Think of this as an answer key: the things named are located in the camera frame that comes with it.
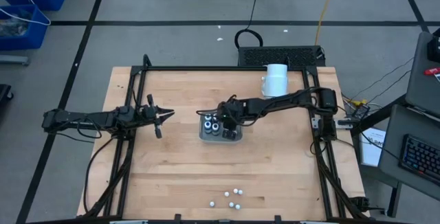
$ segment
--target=red object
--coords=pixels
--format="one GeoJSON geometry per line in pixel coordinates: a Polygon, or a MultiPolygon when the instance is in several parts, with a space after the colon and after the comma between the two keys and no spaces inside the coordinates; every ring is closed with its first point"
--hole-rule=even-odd
{"type": "Polygon", "coordinates": [[[437,73],[440,73],[440,67],[425,70],[425,76],[431,76],[437,73]]]}

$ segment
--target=white paper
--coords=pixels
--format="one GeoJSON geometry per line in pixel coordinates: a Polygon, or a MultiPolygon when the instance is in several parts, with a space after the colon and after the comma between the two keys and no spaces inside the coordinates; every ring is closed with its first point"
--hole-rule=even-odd
{"type": "MultiPolygon", "coordinates": [[[[382,147],[385,140],[385,131],[378,130],[376,128],[369,128],[364,131],[364,135],[368,137],[370,141],[374,144],[382,147]]],[[[370,142],[361,135],[361,163],[367,166],[375,166],[379,165],[379,158],[382,149],[370,144],[370,142]]]]}

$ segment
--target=gray floor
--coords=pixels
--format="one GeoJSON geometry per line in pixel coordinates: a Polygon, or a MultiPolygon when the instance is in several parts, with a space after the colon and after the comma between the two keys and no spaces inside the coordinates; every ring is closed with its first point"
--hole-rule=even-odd
{"type": "MultiPolygon", "coordinates": [[[[87,21],[95,0],[66,0],[54,21],[87,21]]],[[[209,21],[247,20],[253,0],[102,0],[98,21],[209,21]]],[[[436,0],[415,0],[426,21],[440,21],[436,0]]],[[[258,0],[254,19],[316,21],[325,0],[258,0]]],[[[326,21],[416,21],[408,0],[331,0],[326,21]]],[[[433,32],[436,27],[429,27],[433,32]]],[[[94,26],[79,65],[67,107],[71,111],[99,111],[111,68],[141,63],[147,53],[154,65],[236,65],[235,33],[243,26],[94,26]]],[[[252,29],[265,45],[311,45],[315,26],[260,25],[252,29]]],[[[15,99],[0,123],[0,223],[15,222],[46,135],[44,111],[56,108],[84,26],[48,28],[40,49],[2,52],[26,55],[31,65],[0,65],[0,82],[14,87],[15,99]]],[[[336,67],[343,92],[353,96],[414,54],[421,28],[335,27],[321,29],[320,44],[327,65],[336,67]]],[[[242,45],[255,45],[243,35],[242,45]]],[[[397,70],[360,98],[372,98],[398,79],[410,65],[397,70]]],[[[403,94],[406,81],[396,84],[375,102],[386,104],[403,94]]],[[[57,137],[27,221],[75,216],[91,144],[57,137]]],[[[387,206],[391,189],[364,178],[373,205],[387,206]]],[[[436,223],[440,203],[405,187],[396,221],[436,223]]],[[[372,213],[379,219],[386,219],[372,213]]]]}

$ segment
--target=wooden tabletop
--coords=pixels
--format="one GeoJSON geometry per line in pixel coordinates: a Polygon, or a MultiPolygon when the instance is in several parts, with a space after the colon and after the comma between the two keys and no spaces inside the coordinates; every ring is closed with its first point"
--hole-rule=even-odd
{"type": "MultiPolygon", "coordinates": [[[[111,75],[104,111],[124,105],[129,67],[115,67],[111,75]]],[[[336,90],[342,104],[336,71],[318,68],[320,84],[336,90]]],[[[175,114],[162,126],[162,139],[154,128],[137,130],[129,177],[125,219],[234,219],[325,220],[316,158],[309,152],[312,142],[306,109],[295,108],[259,119],[243,129],[236,145],[205,144],[199,139],[199,109],[214,109],[232,94],[237,98],[261,98],[264,71],[148,71],[144,88],[155,103],[175,114]],[[243,195],[233,194],[234,188],[243,195]],[[215,202],[210,208],[209,202],[215,202]],[[241,210],[228,207],[239,203],[241,210]]],[[[289,92],[303,89],[299,72],[289,72],[289,92]]],[[[344,117],[339,111],[336,117],[344,117]]],[[[338,137],[351,143],[349,131],[338,137]]],[[[109,136],[97,139],[93,152],[109,136]]],[[[91,206],[107,187],[116,142],[107,146],[90,170],[87,202],[91,206]]],[[[354,149],[333,142],[342,187],[350,197],[364,196],[354,149]]],[[[333,215],[337,216],[334,192],[329,185],[333,215]]],[[[117,205],[119,189],[113,206],[117,205]]],[[[82,204],[78,213],[84,212],[82,204]]]]}

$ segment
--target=black metal frame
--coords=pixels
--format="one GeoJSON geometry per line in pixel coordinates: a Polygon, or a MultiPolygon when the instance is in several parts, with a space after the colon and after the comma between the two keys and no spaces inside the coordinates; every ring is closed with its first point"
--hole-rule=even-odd
{"type": "MultiPolygon", "coordinates": [[[[151,63],[149,62],[148,57],[144,57],[144,64],[142,66],[132,66],[131,72],[130,72],[130,79],[129,79],[129,86],[127,87],[127,93],[125,98],[125,105],[129,106],[131,105],[132,100],[132,90],[135,87],[135,79],[137,75],[140,75],[140,81],[137,88],[137,100],[139,102],[142,101],[142,93],[144,92],[144,83],[146,80],[146,73],[147,71],[265,71],[267,70],[265,67],[246,67],[246,66],[238,66],[238,67],[167,67],[167,66],[151,66],[151,63]]],[[[316,87],[320,86],[319,79],[318,79],[318,71],[316,69],[316,66],[310,66],[310,67],[295,67],[289,69],[289,71],[299,71],[302,74],[302,79],[304,82],[304,88],[310,87],[308,75],[311,75],[313,78],[313,85],[316,87]]],[[[311,122],[311,118],[314,117],[314,114],[309,111],[309,121],[311,122]]],[[[320,140],[318,135],[314,132],[314,130],[311,130],[313,142],[314,142],[314,148],[316,151],[321,150],[320,148],[320,140]]],[[[133,154],[133,148],[135,143],[135,134],[136,130],[132,131],[132,134],[127,139],[128,148],[126,151],[126,157],[132,157],[133,154]]],[[[122,145],[124,143],[124,140],[119,139],[116,150],[115,150],[115,157],[113,159],[113,165],[111,169],[111,177],[110,181],[115,180],[117,172],[119,171],[119,164],[120,159],[122,156],[122,145]]],[[[338,178],[338,171],[336,168],[336,162],[335,157],[333,154],[333,148],[331,143],[327,144],[327,159],[329,162],[329,169],[331,176],[336,180],[336,183],[340,186],[340,180],[338,178]]],[[[322,157],[316,156],[317,164],[322,163],[322,157]]],[[[122,183],[121,183],[121,190],[120,190],[120,197],[118,200],[118,206],[116,215],[110,215],[111,213],[111,203],[113,201],[113,195],[109,197],[107,200],[103,216],[93,216],[93,217],[81,217],[79,216],[77,219],[66,219],[66,220],[57,220],[57,221],[45,221],[45,222],[39,222],[40,224],[52,224],[52,223],[109,223],[109,221],[121,221],[122,215],[124,212],[124,204],[125,199],[127,196],[127,187],[128,187],[128,181],[129,181],[129,175],[130,175],[130,164],[128,165],[128,170],[125,172],[122,183]]],[[[338,194],[335,192],[335,198],[336,203],[338,207],[338,215],[339,217],[334,217],[332,214],[331,204],[330,204],[330,196],[328,191],[328,185],[327,185],[327,179],[324,176],[323,172],[321,170],[319,172],[319,178],[320,178],[320,186],[322,191],[322,201],[324,204],[324,210],[325,210],[325,216],[326,220],[330,222],[339,222],[339,223],[389,223],[389,222],[383,222],[383,221],[372,221],[372,220],[365,220],[365,219],[347,219],[345,214],[345,207],[344,204],[338,194]]],[[[274,216],[273,221],[231,221],[231,220],[193,220],[193,221],[183,221],[181,220],[181,215],[176,214],[174,220],[148,220],[148,223],[152,224],[248,224],[248,223],[260,223],[260,224],[274,224],[274,223],[299,223],[298,221],[282,221],[280,216],[274,216]]]]}

